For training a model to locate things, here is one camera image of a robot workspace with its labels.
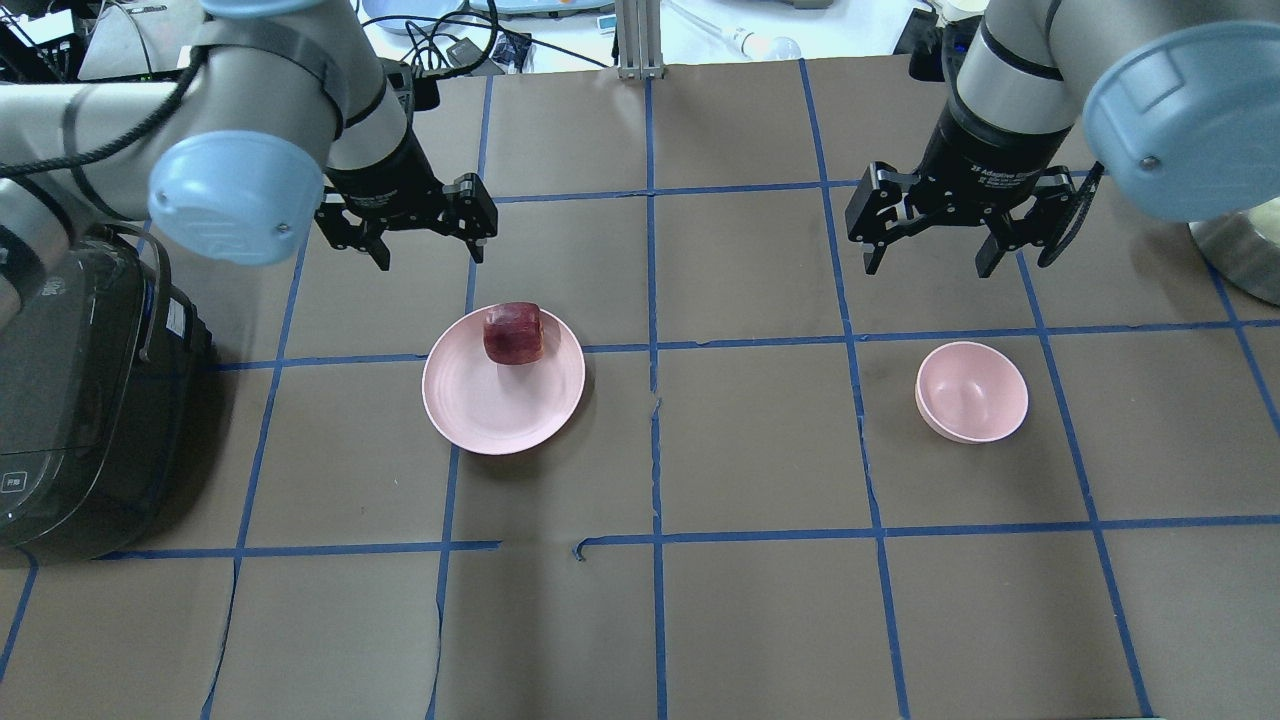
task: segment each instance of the pink plate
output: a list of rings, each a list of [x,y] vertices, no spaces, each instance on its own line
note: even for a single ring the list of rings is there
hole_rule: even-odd
[[[586,382],[577,337],[543,310],[543,357],[499,365],[484,352],[481,307],[444,331],[422,369],[422,404],[435,429],[463,450],[508,455],[561,429]]]

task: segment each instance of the light blue joint cap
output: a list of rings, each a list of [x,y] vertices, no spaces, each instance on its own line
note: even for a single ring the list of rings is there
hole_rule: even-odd
[[[215,18],[269,18],[306,10],[324,0],[200,0],[205,12]]]
[[[261,132],[218,131],[174,145],[151,169],[151,219],[192,252],[241,265],[293,255],[324,199],[320,165]]]
[[[1210,23],[1140,47],[1084,104],[1093,154],[1144,213],[1215,218],[1280,196],[1280,24]]]

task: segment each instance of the metal pole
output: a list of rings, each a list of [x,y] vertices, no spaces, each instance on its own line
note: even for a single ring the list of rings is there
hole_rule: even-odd
[[[618,77],[622,79],[660,78],[662,64],[660,0],[617,0]]]

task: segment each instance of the metal pot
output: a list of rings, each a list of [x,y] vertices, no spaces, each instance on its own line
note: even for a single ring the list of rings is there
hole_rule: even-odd
[[[1280,197],[1243,210],[1190,223],[1204,259],[1233,284],[1280,305]]]

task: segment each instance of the black appliance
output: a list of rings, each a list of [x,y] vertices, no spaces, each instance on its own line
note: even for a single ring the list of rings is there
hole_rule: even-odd
[[[156,515],[212,343],[146,245],[154,270],[115,231],[78,242],[0,331],[0,566],[96,557]]]

